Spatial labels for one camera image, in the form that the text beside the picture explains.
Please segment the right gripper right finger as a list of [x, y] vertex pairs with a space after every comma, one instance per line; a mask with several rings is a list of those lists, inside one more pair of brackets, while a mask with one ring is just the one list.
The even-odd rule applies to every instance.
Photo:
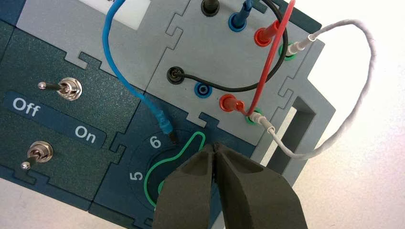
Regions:
[[279, 173], [216, 142], [215, 181], [227, 229], [306, 229], [300, 200]]

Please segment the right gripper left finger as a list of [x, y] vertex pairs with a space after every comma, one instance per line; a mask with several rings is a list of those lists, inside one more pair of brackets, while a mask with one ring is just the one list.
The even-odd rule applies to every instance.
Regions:
[[207, 144], [169, 174], [159, 194], [154, 229], [210, 229], [212, 186], [222, 194], [219, 155], [224, 144]]

